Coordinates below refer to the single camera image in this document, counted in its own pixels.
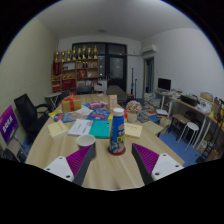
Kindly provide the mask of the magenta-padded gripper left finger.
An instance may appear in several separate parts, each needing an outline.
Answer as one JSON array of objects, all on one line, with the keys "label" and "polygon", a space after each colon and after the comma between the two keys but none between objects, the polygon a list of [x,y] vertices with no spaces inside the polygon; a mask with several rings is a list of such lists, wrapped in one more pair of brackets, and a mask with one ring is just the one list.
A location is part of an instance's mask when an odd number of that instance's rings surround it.
[{"label": "magenta-padded gripper left finger", "polygon": [[57,157],[45,168],[45,171],[81,186],[89,164],[95,156],[95,146],[90,145],[67,157]]}]

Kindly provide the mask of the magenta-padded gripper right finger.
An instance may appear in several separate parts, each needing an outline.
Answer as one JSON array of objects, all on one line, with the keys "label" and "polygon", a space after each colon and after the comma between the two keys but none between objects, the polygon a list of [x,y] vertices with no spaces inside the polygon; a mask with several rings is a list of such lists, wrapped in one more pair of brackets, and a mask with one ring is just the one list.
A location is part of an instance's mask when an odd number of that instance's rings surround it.
[{"label": "magenta-padded gripper right finger", "polygon": [[167,153],[157,154],[136,143],[132,144],[132,154],[145,185],[183,169],[183,166]]}]

